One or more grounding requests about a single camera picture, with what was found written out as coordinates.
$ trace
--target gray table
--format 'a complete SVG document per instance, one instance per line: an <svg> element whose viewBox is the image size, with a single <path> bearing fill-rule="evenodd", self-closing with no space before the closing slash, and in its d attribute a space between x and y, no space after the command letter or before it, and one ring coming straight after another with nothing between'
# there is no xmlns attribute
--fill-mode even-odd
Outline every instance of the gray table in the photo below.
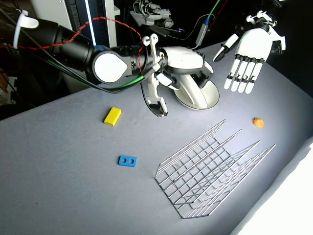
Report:
<svg viewBox="0 0 313 235"><path fill-rule="evenodd" d="M208 61L218 48L202 50ZM87 89L1 121L0 234L229 234L313 127L313 99L267 64L252 94L224 90L233 58L210 62L220 101L207 111L182 106L164 88L169 115L156 118L137 86L117 95ZM103 124L111 106L123 110L115 127ZM217 138L243 129L228 151L258 140L253 153L277 147L213 215L181 219L154 180L157 166L224 118ZM120 155L136 156L137 166L119 166Z"/></svg>

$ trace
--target red wire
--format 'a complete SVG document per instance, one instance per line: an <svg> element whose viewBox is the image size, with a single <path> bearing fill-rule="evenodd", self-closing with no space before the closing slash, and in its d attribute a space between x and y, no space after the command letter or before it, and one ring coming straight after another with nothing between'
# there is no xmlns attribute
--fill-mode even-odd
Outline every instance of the red wire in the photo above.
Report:
<svg viewBox="0 0 313 235"><path fill-rule="evenodd" d="M123 23L123 22L121 22L121 21L117 21L117 20L115 20L115 19L111 19L111 18L104 17L104 16L94 17L94 18L92 18L92 21L97 21L97 20L100 20L100 19L106 20L106 21L113 21L113 22L116 22L116 23L118 23L118 24L120 24L120 25L123 25L123 26L125 26L125 27L131 29L132 31L134 31L134 32L138 35L140 41L142 40L141 35L140 35L140 33L139 33L137 30L135 30L133 27L131 27L131 26L129 26L128 24ZM50 44L50 45L41 46L41 47L23 47L23 46L21 46L21 45L18 45L18 48L21 48L21 49L29 49L29 50L40 50L40 49L49 49L50 47L60 47L60 46L63 46L64 44L73 42L74 39L75 39L78 35L80 35L80 34L82 33L82 30L83 30L84 28L86 28L86 26L87 26L88 24L89 24L89 21L86 21L82 26L79 27L79 30L73 35L73 37L72 37L71 39L66 40L66 41L64 41L63 43L52 43L52 44ZM12 46L12 45L0 46L0 48L4 48L4 47L13 47L13 46ZM140 68L140 52L142 51L142 49L143 49L143 46L142 46L142 47L139 49L139 51L138 51L138 65L139 65L140 74L142 74L142 71L141 71L141 68Z"/></svg>
<svg viewBox="0 0 313 235"><path fill-rule="evenodd" d="M226 0L224 2L224 4L222 5L222 7L220 8L219 12L217 13L216 17L214 18L214 21L212 22L210 28L213 26L213 24L215 23L216 18L218 17L218 15L221 13L221 11L223 10L224 6L226 5L226 3L228 2L228 0Z"/></svg>

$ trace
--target blue block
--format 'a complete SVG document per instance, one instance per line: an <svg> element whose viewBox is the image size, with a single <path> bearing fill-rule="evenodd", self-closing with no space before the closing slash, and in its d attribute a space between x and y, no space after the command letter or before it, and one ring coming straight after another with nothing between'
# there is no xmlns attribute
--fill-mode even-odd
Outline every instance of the blue block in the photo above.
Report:
<svg viewBox="0 0 313 235"><path fill-rule="evenodd" d="M124 165L124 166L135 167L136 166L136 161L137 161L137 158L135 158L135 157L123 156L122 155L122 156L119 157L118 164L119 165Z"/></svg>

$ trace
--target wire rack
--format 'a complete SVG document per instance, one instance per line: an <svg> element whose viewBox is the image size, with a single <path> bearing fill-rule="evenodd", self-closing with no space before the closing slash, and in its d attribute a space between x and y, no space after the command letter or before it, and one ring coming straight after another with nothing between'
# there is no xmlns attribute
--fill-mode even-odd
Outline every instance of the wire rack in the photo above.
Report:
<svg viewBox="0 0 313 235"><path fill-rule="evenodd" d="M208 216L275 147L253 158L246 155L260 143L230 155L224 145L238 132L219 143L214 135L221 121L180 151L163 161L155 179L182 218Z"/></svg>

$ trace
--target white circular joint cover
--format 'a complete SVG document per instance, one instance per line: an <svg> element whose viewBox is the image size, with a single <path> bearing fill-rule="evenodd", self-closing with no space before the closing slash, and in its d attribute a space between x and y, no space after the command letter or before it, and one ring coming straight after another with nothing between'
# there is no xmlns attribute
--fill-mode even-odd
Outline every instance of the white circular joint cover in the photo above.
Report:
<svg viewBox="0 0 313 235"><path fill-rule="evenodd" d="M117 55L104 53L94 63L94 72L105 83L118 81L127 69L127 64Z"/></svg>

